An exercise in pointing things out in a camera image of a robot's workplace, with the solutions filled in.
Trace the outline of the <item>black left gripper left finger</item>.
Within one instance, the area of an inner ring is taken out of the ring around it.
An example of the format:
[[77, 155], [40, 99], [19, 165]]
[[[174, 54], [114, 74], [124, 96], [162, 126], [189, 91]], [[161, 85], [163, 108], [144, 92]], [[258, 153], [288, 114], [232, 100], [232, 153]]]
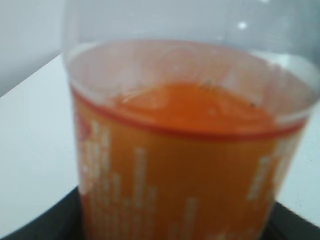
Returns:
[[80, 194], [76, 187], [41, 216], [1, 239], [68, 240], [80, 221]]

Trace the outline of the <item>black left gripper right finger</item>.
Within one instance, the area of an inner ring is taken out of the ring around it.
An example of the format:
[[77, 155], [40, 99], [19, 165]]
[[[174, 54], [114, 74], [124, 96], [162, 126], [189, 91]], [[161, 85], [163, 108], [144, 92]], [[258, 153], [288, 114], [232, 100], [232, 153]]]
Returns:
[[266, 226], [267, 240], [319, 240], [320, 228], [276, 203]]

